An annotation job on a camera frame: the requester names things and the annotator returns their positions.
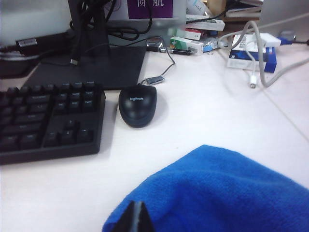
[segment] pen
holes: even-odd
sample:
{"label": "pen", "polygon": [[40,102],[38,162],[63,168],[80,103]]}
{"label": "pen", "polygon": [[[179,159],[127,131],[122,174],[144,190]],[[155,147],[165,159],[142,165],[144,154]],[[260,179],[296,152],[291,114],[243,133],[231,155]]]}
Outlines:
{"label": "pen", "polygon": [[[169,50],[170,53],[179,54],[179,55],[189,56],[189,55],[194,54],[193,51],[184,50],[184,49],[168,48],[168,50]],[[147,46],[147,51],[166,53],[166,48],[164,48],[164,47],[156,47],[156,46]]]}

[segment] keyboard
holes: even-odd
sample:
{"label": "keyboard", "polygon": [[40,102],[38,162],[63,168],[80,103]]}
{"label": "keyboard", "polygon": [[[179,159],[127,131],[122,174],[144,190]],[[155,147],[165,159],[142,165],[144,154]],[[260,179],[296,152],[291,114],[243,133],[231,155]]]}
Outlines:
{"label": "keyboard", "polygon": [[95,82],[0,92],[0,164],[98,153],[104,106]]}

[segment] dark object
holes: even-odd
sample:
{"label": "dark object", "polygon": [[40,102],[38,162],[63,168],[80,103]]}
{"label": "dark object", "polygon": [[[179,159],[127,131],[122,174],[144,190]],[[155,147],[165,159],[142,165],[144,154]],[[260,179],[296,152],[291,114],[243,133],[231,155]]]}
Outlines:
{"label": "dark object", "polygon": [[153,86],[137,85],[121,90],[118,99],[122,119],[130,126],[146,126],[155,115],[157,93]]}
{"label": "dark object", "polygon": [[0,79],[25,77],[38,63],[37,59],[24,61],[0,60]]}
{"label": "dark object", "polygon": [[155,232],[144,202],[131,202],[112,232]]}
{"label": "dark object", "polygon": [[[166,53],[165,47],[155,47],[155,46],[147,46],[147,51],[150,52],[162,52]],[[184,49],[169,49],[170,53],[178,54],[178,55],[186,55],[189,56],[192,54],[190,50],[184,50]]]}
{"label": "dark object", "polygon": [[[66,93],[55,91],[61,88]],[[73,93],[79,99],[68,97]],[[98,153],[104,105],[94,82],[0,92],[0,164]]]}
{"label": "dark object", "polygon": [[[81,17],[80,3],[69,0],[72,24],[75,29],[73,55],[53,56],[44,59],[28,79],[26,85],[64,82],[87,82],[93,80],[104,89],[121,89],[136,85],[143,63],[145,47],[117,47],[110,49],[107,37],[104,12],[99,7],[90,7]],[[88,14],[95,19],[93,29],[89,30]],[[70,61],[78,65],[60,66]]]}
{"label": "dark object", "polygon": [[[115,47],[106,56],[82,56],[78,66],[59,66],[41,63],[26,85],[40,85],[52,81],[56,85],[64,82],[87,82],[102,84],[104,89],[122,89],[136,85],[146,52],[145,47]],[[66,63],[70,55],[45,58],[50,63]]]}
{"label": "dark object", "polygon": [[67,32],[27,38],[17,40],[16,45],[0,47],[0,52],[19,51],[25,56],[34,56],[49,51],[65,50],[70,45],[70,39]]}

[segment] black cable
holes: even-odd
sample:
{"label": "black cable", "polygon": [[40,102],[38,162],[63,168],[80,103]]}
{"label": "black cable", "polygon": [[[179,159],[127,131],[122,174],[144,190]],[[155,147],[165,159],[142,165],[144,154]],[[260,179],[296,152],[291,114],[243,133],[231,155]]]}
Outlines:
{"label": "black cable", "polygon": [[[128,44],[126,44],[126,45],[117,45],[117,44],[112,44],[112,43],[111,43],[110,45],[111,45],[111,46],[116,46],[116,47],[127,47],[127,46],[131,46],[131,45],[134,45],[134,44],[143,42],[143,41],[148,40],[148,39],[151,39],[151,38],[160,38],[160,39],[162,40],[162,44],[163,44],[163,46],[164,46],[165,49],[166,49],[166,53],[168,54],[170,60],[173,62],[173,63],[172,63],[171,65],[169,65],[169,66],[164,70],[164,72],[160,75],[160,76],[163,76],[173,65],[176,64],[176,62],[175,62],[175,60],[173,59],[173,57],[170,55],[169,50],[168,50],[168,48],[166,47],[166,45],[165,45],[165,43],[164,43],[164,39],[163,39],[161,36],[152,36],[152,37],[150,37],[150,38],[138,40],[138,41],[135,41],[135,42],[133,42],[133,43],[128,43]],[[98,45],[96,45],[96,46],[93,46],[93,47],[89,48],[88,50],[86,50],[85,53],[88,53],[88,52],[92,51],[93,49],[96,49],[96,48],[98,48],[98,47],[101,47],[101,46],[104,46],[104,45],[107,45],[107,44],[108,44],[108,43],[103,43],[103,44],[101,43],[101,44],[98,44]]]}
{"label": "black cable", "polygon": [[110,19],[111,15],[112,15],[112,13],[113,13],[113,11],[114,11],[116,2],[117,2],[117,0],[112,0],[111,8],[110,8],[110,10],[108,11],[108,14],[107,14],[107,16],[106,16],[106,18],[105,18],[106,23],[108,22],[108,20]]}
{"label": "black cable", "polygon": [[97,8],[101,8],[103,5],[108,3],[110,0],[97,0],[93,3],[90,0],[82,0],[80,1],[80,19],[81,19],[81,28],[79,30],[79,34],[77,35],[77,41],[73,48],[72,56],[71,56],[71,63],[78,64],[80,57],[81,57],[81,40],[82,40],[82,31],[84,29],[91,30],[95,26],[95,18],[93,17],[93,10]]}
{"label": "black cable", "polygon": [[240,0],[235,0],[233,4],[231,4],[229,7],[227,7],[224,11],[222,11],[220,14],[214,16],[214,17],[210,17],[210,18],[204,18],[204,19],[196,19],[196,20],[191,20],[191,21],[186,21],[186,24],[188,23],[197,23],[197,22],[206,22],[206,21],[209,21],[209,20],[212,20],[212,19],[216,19],[216,18],[219,18],[223,15],[225,15],[225,13],[232,9]]}
{"label": "black cable", "polygon": [[0,52],[13,52],[18,51],[17,45],[9,45],[9,46],[0,46]]}
{"label": "black cable", "polygon": [[[134,40],[137,40],[140,35],[148,33],[153,23],[153,12],[152,12],[149,0],[146,0],[146,5],[147,5],[148,14],[149,14],[148,27],[146,30],[138,31],[136,28],[133,28],[133,27],[107,27],[108,34],[114,37],[118,37],[123,40],[134,41]],[[135,34],[135,36],[127,37],[127,36],[124,36],[124,34]]]}
{"label": "black cable", "polygon": [[295,41],[293,41],[293,43],[295,44],[307,44],[308,46],[309,46],[309,40],[307,40],[307,41],[297,41],[297,40],[295,40]]}
{"label": "black cable", "polygon": [[54,63],[54,62],[50,62],[50,61],[44,61],[44,60],[41,60],[40,61],[41,64],[49,64],[49,65],[55,65],[55,66],[70,66],[70,63]]}

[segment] blue microfiber cloth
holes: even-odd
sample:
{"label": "blue microfiber cloth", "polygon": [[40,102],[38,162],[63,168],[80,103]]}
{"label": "blue microfiber cloth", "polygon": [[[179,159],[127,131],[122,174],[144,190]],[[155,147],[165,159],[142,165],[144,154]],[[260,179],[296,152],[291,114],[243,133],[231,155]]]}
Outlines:
{"label": "blue microfiber cloth", "polygon": [[114,210],[145,202],[156,232],[309,232],[309,191],[243,155],[203,145],[148,177]]}

